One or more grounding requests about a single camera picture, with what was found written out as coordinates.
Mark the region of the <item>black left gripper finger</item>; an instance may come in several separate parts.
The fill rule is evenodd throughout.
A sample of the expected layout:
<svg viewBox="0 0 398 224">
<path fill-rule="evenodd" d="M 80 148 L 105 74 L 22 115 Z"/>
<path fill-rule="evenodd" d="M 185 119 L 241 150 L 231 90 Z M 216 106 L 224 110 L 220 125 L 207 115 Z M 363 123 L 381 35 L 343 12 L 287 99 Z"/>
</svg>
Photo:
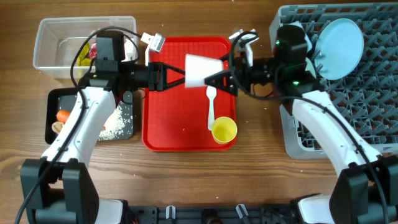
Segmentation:
<svg viewBox="0 0 398 224">
<path fill-rule="evenodd" d="M 167 82 L 167 79 L 165 79 L 160 86 L 160 91 L 166 91 L 171 88 L 174 88 L 176 86 L 182 85 L 185 83 L 185 78 L 179 78 L 178 80 L 172 81 L 172 82 Z"/>
<path fill-rule="evenodd" d="M 182 69 L 180 69 L 178 67 L 174 67 L 174 66 L 169 65 L 167 63 L 163 63 L 163 62 L 160 63 L 160 72 L 161 72 L 161 74 L 163 74 L 163 76 L 166 77 L 167 76 L 167 72 L 169 70 L 177 72 L 177 73 L 179 73 L 181 75 L 185 75 L 185 70 L 182 70 Z"/>
</svg>

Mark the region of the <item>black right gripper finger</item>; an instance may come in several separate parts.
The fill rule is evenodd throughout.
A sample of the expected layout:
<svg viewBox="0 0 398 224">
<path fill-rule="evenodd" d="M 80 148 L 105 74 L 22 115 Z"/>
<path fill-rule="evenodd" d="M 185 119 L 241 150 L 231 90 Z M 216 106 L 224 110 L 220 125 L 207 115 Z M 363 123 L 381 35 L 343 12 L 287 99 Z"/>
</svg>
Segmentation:
<svg viewBox="0 0 398 224">
<path fill-rule="evenodd" d="M 205 78 L 206 85 L 232 85 L 233 77 L 231 76 L 231 70 L 222 70 L 209 77 Z"/>
<path fill-rule="evenodd" d="M 218 90 L 221 90 L 223 92 L 229 93 L 230 95 L 233 96 L 238 96 L 238 87 L 235 84 L 229 84 L 227 83 L 222 84 L 221 82 L 205 82 L 206 85 L 215 87 Z"/>
</svg>

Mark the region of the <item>white plastic spoon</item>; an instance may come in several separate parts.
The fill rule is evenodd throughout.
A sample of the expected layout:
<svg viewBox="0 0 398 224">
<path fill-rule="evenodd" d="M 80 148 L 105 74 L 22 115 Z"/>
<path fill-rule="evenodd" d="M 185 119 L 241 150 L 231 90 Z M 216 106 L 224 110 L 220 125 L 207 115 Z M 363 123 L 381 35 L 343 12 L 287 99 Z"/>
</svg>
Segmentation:
<svg viewBox="0 0 398 224">
<path fill-rule="evenodd" d="M 213 127 L 213 123 L 215 121 L 215 112 L 214 112 L 214 99 L 216 98 L 217 91 L 213 86 L 207 86 L 206 95 L 209 99 L 209 110 L 208 110 L 208 129 L 211 131 Z"/>
</svg>

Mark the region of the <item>pink plastic cup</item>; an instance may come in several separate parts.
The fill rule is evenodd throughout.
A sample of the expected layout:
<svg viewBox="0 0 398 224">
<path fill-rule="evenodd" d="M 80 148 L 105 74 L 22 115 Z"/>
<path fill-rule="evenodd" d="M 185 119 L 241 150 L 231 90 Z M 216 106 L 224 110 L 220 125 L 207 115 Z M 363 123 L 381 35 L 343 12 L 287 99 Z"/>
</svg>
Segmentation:
<svg viewBox="0 0 398 224">
<path fill-rule="evenodd" d="M 185 56 L 185 88 L 206 86 L 208 78 L 223 70 L 220 59 L 186 54 Z"/>
</svg>

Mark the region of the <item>red plastic tray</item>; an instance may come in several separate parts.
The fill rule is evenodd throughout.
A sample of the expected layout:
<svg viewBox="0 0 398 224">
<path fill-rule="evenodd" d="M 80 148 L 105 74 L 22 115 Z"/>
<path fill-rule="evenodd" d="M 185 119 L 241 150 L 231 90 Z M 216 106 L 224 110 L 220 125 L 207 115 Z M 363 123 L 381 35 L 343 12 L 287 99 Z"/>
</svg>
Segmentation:
<svg viewBox="0 0 398 224">
<path fill-rule="evenodd" d="M 230 51 L 228 39 L 220 36 L 168 37 L 160 53 L 150 53 L 151 62 L 185 67 L 187 54 L 220 58 Z M 146 94 L 142 112 L 142 141 L 152 151 L 224 151 L 235 142 L 218 144 L 207 128 L 209 100 L 205 87 Z"/>
</svg>

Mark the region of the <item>yellow plastic cup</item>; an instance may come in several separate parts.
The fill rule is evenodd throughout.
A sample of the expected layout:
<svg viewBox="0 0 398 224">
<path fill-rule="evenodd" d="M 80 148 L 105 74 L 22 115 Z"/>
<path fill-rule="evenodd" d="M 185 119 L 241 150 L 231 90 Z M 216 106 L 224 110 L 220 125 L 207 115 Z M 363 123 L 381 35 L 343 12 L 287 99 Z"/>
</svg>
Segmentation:
<svg viewBox="0 0 398 224">
<path fill-rule="evenodd" d="M 215 119 L 211 129 L 213 139 L 218 144 L 227 144 L 231 142 L 235 139 L 237 133 L 238 127 L 236 122 L 225 116 Z"/>
</svg>

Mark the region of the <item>green bowl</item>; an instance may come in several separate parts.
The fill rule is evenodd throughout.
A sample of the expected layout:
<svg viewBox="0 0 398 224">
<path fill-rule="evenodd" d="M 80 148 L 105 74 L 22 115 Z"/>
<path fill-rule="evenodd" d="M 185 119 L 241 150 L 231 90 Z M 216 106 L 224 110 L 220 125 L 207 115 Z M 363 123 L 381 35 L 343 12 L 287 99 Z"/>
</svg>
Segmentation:
<svg viewBox="0 0 398 224">
<path fill-rule="evenodd" d="M 314 78 L 317 78 L 317 75 L 316 75 L 316 72 L 315 72 L 315 67 L 314 67 L 312 61 L 311 61 L 308 57 L 305 58 L 305 61 L 306 61 L 306 63 L 307 63 L 307 65 L 306 65 L 306 67 L 305 67 L 305 71 L 306 71 L 306 72 L 310 72 L 310 74 L 311 74 Z"/>
</svg>

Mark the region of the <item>white rice pile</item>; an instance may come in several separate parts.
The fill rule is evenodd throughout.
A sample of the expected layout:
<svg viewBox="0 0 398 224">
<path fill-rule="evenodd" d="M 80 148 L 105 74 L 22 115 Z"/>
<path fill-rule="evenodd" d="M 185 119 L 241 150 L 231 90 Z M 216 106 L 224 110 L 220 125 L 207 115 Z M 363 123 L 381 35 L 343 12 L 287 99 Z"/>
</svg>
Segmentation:
<svg viewBox="0 0 398 224">
<path fill-rule="evenodd" d="M 118 106 L 105 122 L 99 141 L 129 139 L 134 134 L 132 113 L 129 107 Z"/>
</svg>

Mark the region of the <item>light blue bowl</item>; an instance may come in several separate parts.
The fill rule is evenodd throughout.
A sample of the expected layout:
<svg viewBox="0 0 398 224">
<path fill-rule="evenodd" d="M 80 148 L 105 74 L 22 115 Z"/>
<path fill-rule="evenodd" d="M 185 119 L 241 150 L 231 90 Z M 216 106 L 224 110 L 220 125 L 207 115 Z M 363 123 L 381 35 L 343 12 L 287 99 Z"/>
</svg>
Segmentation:
<svg viewBox="0 0 398 224">
<path fill-rule="evenodd" d="M 311 43 L 311 41 L 309 39 L 309 36 L 307 35 L 306 31 L 304 30 L 303 25 L 299 21 L 295 21 L 295 22 L 289 23 L 289 25 L 300 27 L 304 31 L 305 41 L 307 43 L 307 52 L 311 51 L 312 48 L 313 48 L 313 45 L 312 45 L 312 43 Z"/>
</svg>

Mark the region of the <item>light blue plate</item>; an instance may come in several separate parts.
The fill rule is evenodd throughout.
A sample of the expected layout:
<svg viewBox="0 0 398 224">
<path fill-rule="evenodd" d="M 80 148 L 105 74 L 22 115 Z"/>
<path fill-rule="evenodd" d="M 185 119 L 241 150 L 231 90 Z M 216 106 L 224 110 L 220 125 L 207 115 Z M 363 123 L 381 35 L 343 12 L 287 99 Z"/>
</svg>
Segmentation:
<svg viewBox="0 0 398 224">
<path fill-rule="evenodd" d="M 321 77 L 337 80 L 349 75 L 358 65 L 364 50 L 364 37 L 361 29 L 350 19 L 337 19 L 321 32 L 315 50 L 319 54 L 314 59 Z"/>
</svg>

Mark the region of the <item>orange carrot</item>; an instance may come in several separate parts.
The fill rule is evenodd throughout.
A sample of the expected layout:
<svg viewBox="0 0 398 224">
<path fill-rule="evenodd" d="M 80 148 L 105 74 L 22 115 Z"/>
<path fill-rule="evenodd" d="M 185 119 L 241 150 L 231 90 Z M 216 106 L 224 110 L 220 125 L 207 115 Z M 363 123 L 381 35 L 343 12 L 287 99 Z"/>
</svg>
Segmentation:
<svg viewBox="0 0 398 224">
<path fill-rule="evenodd" d="M 59 121 L 61 123 L 66 123 L 70 114 L 71 114 L 71 112 L 69 112 L 67 110 L 58 111 L 56 114 L 57 121 Z"/>
</svg>

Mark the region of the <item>brown mushroom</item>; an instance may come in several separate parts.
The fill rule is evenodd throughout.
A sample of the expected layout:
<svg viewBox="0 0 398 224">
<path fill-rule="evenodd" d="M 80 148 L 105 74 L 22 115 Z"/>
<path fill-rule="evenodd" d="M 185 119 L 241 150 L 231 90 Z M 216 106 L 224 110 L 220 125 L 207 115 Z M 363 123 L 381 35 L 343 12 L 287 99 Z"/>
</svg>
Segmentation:
<svg viewBox="0 0 398 224">
<path fill-rule="evenodd" d="M 55 134 L 60 134 L 61 130 L 63 129 L 65 123 L 60 122 L 60 121 L 56 121 L 51 125 L 52 131 Z"/>
</svg>

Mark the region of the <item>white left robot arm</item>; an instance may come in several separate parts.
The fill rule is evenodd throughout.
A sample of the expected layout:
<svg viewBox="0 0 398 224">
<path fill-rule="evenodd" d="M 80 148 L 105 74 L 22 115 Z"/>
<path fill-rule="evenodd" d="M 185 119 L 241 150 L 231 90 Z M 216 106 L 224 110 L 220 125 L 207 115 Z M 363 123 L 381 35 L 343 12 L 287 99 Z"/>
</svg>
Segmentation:
<svg viewBox="0 0 398 224">
<path fill-rule="evenodd" d="M 21 168 L 24 194 L 15 222 L 26 214 L 29 223 L 127 223 L 134 219 L 128 202 L 100 198 L 88 172 L 91 154 L 106 120 L 125 90 L 165 91 L 184 83 L 167 81 L 168 70 L 184 70 L 162 62 L 96 60 L 95 72 L 75 83 L 77 99 L 61 132 L 40 159 Z"/>
</svg>

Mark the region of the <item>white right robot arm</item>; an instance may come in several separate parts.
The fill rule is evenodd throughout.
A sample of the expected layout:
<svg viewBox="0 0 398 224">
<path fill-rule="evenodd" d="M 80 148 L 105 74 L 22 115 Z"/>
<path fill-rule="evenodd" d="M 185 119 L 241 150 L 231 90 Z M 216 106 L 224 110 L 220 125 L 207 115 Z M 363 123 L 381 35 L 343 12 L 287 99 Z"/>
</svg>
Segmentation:
<svg viewBox="0 0 398 224">
<path fill-rule="evenodd" d="M 232 35 L 223 57 L 228 69 L 205 79 L 207 85 L 236 95 L 254 96 L 254 85 L 272 84 L 279 101 L 313 135 L 335 168 L 331 195 L 309 195 L 297 201 L 301 223 L 392 223 L 397 220 L 397 157 L 383 156 L 344 119 L 307 67 L 307 42 L 301 27 L 278 28 L 271 58 L 253 59 L 254 30 Z"/>
</svg>

